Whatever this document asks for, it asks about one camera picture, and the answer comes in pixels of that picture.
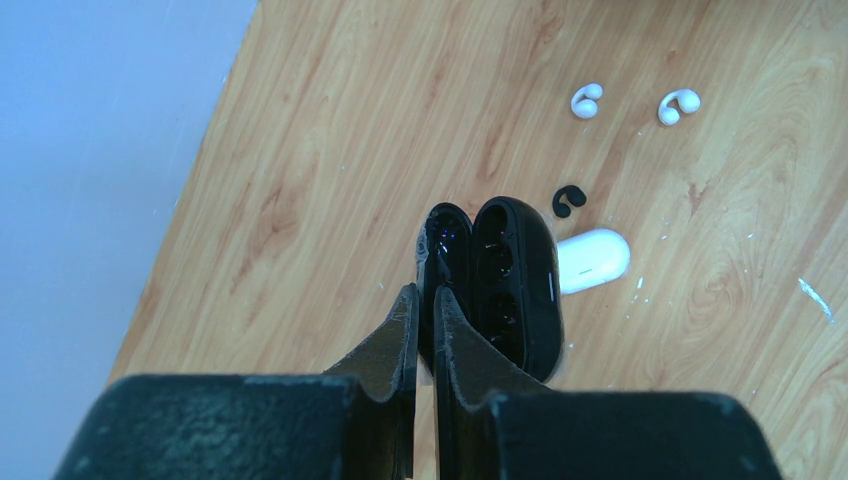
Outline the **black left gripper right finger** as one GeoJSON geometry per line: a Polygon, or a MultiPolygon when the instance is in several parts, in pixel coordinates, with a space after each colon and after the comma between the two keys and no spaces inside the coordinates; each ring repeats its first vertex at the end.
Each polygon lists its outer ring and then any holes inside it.
{"type": "Polygon", "coordinates": [[[529,376],[435,294],[442,479],[777,479],[758,423],[731,396],[565,392],[529,376]]]}

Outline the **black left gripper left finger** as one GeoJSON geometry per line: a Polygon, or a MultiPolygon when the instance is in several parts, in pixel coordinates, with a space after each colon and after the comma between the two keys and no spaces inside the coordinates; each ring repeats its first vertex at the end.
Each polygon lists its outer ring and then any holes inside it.
{"type": "Polygon", "coordinates": [[[407,479],[419,294],[319,374],[143,374],[111,384],[59,479],[407,479]]]}

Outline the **black earbud charging case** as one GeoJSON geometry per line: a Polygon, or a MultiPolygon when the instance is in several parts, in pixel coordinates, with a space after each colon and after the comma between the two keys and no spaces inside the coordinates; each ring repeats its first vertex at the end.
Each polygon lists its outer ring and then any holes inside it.
{"type": "Polygon", "coordinates": [[[433,368],[433,307],[449,288],[469,324],[538,381],[554,374],[564,333],[556,243],[541,214],[506,196],[476,217],[444,202],[428,213],[416,245],[420,300],[419,355],[433,368]]]}

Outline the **black earbud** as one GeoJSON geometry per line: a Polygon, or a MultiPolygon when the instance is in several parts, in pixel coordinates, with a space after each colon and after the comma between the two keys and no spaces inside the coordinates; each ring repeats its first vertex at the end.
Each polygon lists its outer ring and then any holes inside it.
{"type": "Polygon", "coordinates": [[[551,207],[557,218],[568,218],[574,208],[583,207],[587,196],[576,185],[566,185],[559,188],[552,197],[551,207]]]}

